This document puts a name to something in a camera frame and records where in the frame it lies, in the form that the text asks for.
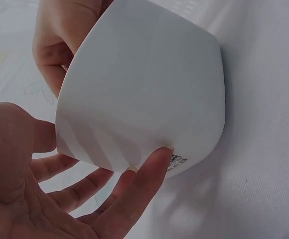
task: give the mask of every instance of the barcode sticker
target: barcode sticker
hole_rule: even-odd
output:
[[[184,158],[184,157],[181,157],[179,155],[174,154],[171,157],[171,160],[170,160],[170,163],[169,163],[169,167],[168,167],[168,172],[171,171],[172,169],[176,168],[180,164],[185,163],[186,161],[188,161],[187,158]]]

